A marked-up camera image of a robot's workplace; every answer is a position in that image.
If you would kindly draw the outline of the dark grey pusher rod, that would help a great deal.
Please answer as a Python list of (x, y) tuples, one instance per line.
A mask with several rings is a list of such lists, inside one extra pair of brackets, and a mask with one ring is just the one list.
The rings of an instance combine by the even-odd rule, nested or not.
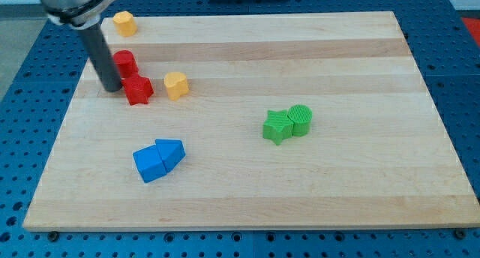
[(121, 77), (113, 56), (98, 22), (78, 30), (85, 51), (106, 92), (117, 92), (122, 88)]

